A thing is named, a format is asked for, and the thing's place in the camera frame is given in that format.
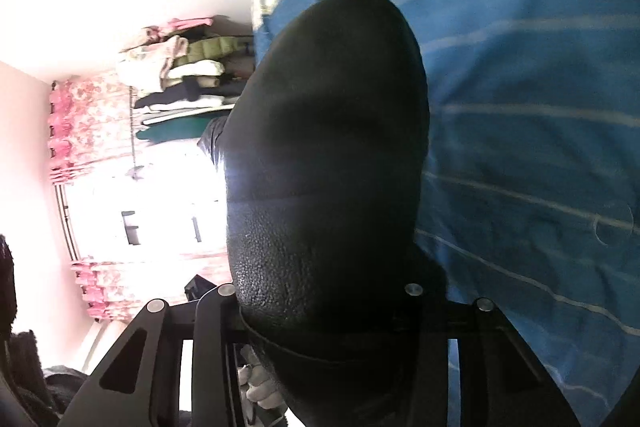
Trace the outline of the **white gloved hand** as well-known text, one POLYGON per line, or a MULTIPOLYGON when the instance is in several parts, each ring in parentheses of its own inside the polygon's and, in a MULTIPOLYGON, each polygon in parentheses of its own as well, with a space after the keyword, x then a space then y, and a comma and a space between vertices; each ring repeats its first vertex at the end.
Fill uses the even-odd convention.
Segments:
POLYGON ((276 382, 265 370, 250 345, 242 346, 238 355, 238 382, 245 425, 286 426, 288 410, 276 382))

